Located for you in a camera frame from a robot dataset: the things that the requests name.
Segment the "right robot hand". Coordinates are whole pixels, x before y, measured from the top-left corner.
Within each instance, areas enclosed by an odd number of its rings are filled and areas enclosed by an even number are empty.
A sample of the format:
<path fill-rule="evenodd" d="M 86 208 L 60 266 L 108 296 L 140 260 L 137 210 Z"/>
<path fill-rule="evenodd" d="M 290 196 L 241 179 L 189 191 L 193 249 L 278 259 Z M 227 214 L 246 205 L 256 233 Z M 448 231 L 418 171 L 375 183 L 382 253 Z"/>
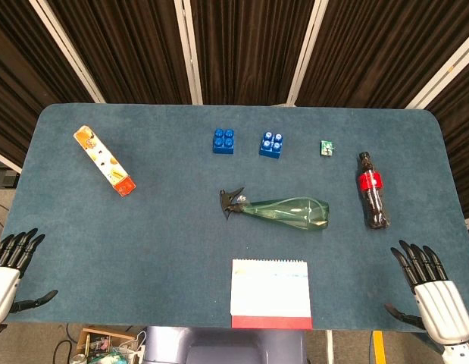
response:
<path fill-rule="evenodd" d="M 429 247 L 400 240 L 401 249 L 391 253 L 399 263 L 419 309 L 407 315 L 387 303 L 386 311 L 400 322 L 425 330 L 443 346 L 469 341 L 469 313 L 455 283 L 446 274 L 438 255 Z"/>

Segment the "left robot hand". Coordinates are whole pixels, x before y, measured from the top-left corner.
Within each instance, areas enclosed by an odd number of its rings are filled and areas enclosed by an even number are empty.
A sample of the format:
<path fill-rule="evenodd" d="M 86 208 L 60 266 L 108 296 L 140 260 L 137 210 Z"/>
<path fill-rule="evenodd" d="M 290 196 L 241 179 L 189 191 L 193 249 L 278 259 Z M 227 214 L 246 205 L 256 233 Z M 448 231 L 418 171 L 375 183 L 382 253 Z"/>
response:
<path fill-rule="evenodd" d="M 24 277 L 36 248 L 44 240 L 36 228 L 10 234 L 0 241 L 0 333 L 7 328 L 5 319 L 11 313 L 35 309 L 52 300 L 57 291 L 34 300 L 16 301 L 18 286 Z"/>

